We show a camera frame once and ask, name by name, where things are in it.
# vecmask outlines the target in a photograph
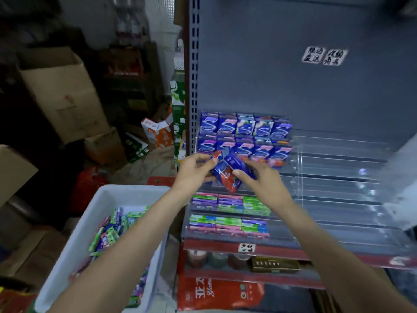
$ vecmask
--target white plastic basket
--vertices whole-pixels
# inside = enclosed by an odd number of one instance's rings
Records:
[[[74,232],[65,245],[48,279],[40,290],[35,302],[35,311],[45,313],[68,285],[68,277],[88,255],[88,247],[102,220],[121,206],[123,213],[144,211],[154,204],[170,188],[167,186],[127,186],[109,184],[97,190]],[[145,313],[155,293],[156,281],[164,259],[166,237],[155,251],[151,260],[141,304],[138,308],[128,308],[125,313]]]

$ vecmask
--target red shelf edge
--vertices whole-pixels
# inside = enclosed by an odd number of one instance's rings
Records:
[[[230,272],[221,270],[200,270],[188,268],[185,270],[185,276],[324,289],[324,285],[320,280],[302,279],[299,277],[291,277],[289,275],[284,276],[279,274],[274,275],[268,273]]]
[[[184,249],[204,250],[208,252],[228,252],[238,254],[238,243],[220,242],[213,240],[196,240],[186,238],[184,240]],[[285,247],[263,246],[256,245],[255,252],[250,255],[263,255],[278,258],[288,258],[297,260],[310,260],[307,254],[300,249],[291,249]],[[397,256],[393,255],[365,255],[355,254],[363,263],[372,267],[394,268],[394,269],[409,269],[417,268],[417,257],[402,257],[400,263],[404,265],[396,265],[393,262]]]

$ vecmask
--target right hand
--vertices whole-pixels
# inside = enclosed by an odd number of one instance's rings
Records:
[[[279,172],[266,163],[245,160],[245,163],[257,172],[258,180],[253,180],[242,170],[235,169],[233,174],[247,184],[255,192],[259,201],[270,209],[282,209],[293,202],[291,194],[279,176]]]

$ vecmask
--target price tag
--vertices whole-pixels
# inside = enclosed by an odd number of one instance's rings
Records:
[[[255,252],[255,248],[256,248],[255,244],[240,243],[238,252],[253,253]]]
[[[410,257],[396,256],[389,260],[389,264],[395,265],[395,266],[406,266],[405,263],[409,262],[409,260],[410,260]]]

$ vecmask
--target orange box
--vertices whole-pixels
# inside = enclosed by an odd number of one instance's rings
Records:
[[[154,121],[145,118],[142,121],[142,127],[149,141],[155,144],[156,147],[165,148],[174,143],[171,128],[166,120],[155,123]]]

